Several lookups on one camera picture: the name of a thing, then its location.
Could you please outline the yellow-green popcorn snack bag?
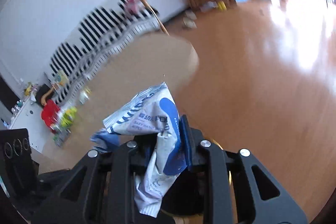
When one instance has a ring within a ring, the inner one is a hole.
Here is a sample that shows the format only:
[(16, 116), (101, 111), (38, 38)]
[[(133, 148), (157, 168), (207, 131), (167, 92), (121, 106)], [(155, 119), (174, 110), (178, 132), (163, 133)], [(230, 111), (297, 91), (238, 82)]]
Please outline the yellow-green popcorn snack bag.
[(64, 128), (70, 127), (74, 122), (76, 113), (77, 113), (76, 107), (72, 106), (68, 108), (60, 118), (60, 125)]

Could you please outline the round wooden table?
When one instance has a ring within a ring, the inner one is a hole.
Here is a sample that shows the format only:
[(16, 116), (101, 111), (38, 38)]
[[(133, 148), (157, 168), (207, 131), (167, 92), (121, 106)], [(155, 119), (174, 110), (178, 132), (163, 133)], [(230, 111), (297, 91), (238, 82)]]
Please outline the round wooden table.
[(91, 80), (89, 99), (77, 106), (70, 137), (62, 147), (49, 140), (39, 164), (41, 173), (68, 169), (92, 148), (90, 137), (103, 120), (137, 93), (165, 82), (180, 113), (182, 94), (198, 69), (199, 57), (186, 39), (159, 33), (144, 35), (111, 57)]

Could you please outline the children's picture book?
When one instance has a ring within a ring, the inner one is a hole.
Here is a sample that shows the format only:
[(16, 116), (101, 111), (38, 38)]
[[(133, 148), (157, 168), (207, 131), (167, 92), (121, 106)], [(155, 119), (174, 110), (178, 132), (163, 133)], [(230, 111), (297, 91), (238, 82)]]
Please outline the children's picture book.
[(64, 86), (68, 83), (68, 77), (65, 74), (64, 70), (57, 71), (56, 75), (54, 76), (54, 83), (57, 86)]

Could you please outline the white cabinet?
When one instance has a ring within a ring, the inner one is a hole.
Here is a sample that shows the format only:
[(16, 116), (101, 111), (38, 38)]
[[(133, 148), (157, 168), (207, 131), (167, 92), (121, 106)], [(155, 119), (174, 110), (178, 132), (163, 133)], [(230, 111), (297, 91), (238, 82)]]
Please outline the white cabinet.
[(41, 118), (41, 113), (42, 108), (38, 104), (31, 104), (30, 100), (27, 100), (10, 125), (10, 129), (26, 128), (30, 146), (39, 153), (43, 152), (51, 135), (49, 128)]

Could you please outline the black round trash bin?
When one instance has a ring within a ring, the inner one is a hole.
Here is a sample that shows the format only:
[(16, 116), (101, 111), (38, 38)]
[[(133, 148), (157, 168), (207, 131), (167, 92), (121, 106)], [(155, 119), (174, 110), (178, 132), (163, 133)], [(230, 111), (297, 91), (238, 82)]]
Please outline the black round trash bin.
[(232, 223), (232, 205), (224, 151), (202, 140), (196, 152), (201, 163), (185, 169), (167, 192), (162, 210), (170, 215), (203, 216), (203, 223)]

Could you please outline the pink cartoon cushion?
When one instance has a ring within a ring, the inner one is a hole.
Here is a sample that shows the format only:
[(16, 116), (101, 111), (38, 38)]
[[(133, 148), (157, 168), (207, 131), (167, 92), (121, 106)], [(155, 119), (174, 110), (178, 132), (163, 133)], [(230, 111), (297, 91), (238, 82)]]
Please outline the pink cartoon cushion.
[(139, 12), (141, 0), (126, 0), (125, 11), (128, 15), (135, 15)]

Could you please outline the red plastic child chair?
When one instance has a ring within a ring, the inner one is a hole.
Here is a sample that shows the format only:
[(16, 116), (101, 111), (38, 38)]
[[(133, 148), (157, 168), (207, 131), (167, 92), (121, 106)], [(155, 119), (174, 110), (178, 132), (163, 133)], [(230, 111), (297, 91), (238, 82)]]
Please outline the red plastic child chair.
[(59, 111), (60, 107), (53, 100), (48, 100), (42, 110), (41, 119), (51, 131), (53, 131), (53, 126), (58, 123)]

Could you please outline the black white striped sofa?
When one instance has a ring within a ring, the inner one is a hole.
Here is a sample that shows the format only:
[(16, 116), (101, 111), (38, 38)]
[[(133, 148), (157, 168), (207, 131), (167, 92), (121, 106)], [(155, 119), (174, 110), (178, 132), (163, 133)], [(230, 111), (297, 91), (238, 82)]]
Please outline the black white striped sofa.
[(155, 8), (141, 6), (131, 15), (126, 12), (126, 1), (106, 0), (93, 8), (52, 53), (45, 68), (47, 78), (54, 81), (59, 71), (68, 78), (52, 96), (57, 105), (74, 100), (111, 56), (141, 35), (159, 30)]

